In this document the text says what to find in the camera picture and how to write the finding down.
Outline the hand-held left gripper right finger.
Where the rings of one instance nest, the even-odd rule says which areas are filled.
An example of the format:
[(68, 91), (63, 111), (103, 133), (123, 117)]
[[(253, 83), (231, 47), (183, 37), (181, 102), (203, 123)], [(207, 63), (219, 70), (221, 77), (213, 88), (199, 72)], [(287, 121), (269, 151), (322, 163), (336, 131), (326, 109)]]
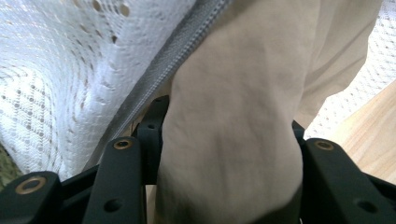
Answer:
[(330, 140), (292, 129), (304, 160), (302, 224), (396, 224), (396, 185), (361, 171)]

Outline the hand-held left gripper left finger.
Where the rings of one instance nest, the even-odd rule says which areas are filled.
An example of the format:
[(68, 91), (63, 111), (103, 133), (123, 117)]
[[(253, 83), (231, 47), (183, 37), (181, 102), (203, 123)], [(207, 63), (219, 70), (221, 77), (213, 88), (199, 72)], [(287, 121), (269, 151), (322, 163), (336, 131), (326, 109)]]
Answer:
[(133, 134), (106, 145), (82, 224), (147, 224), (146, 186), (157, 183), (169, 97), (151, 102)]

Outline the beige cloth garment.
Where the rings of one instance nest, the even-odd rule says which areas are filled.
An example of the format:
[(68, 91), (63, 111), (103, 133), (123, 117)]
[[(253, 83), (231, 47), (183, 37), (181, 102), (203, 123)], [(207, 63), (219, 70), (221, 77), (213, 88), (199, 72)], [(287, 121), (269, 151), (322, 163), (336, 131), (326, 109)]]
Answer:
[(297, 224), (308, 125), (363, 66), (383, 0), (234, 0), (172, 81), (155, 224)]

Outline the white mesh laundry bag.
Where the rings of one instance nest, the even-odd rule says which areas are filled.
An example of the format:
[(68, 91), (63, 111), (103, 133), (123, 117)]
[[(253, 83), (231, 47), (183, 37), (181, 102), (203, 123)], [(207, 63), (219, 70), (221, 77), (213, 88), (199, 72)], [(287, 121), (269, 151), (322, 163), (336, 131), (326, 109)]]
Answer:
[(0, 0), (0, 145), (24, 173), (96, 164), (234, 0)]

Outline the green woven mat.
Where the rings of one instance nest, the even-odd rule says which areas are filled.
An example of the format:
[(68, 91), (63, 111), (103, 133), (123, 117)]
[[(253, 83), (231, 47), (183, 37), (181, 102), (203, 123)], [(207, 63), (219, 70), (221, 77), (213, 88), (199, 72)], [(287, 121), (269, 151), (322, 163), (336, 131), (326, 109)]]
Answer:
[(21, 170), (0, 145), (0, 191), (20, 176), (22, 176)]

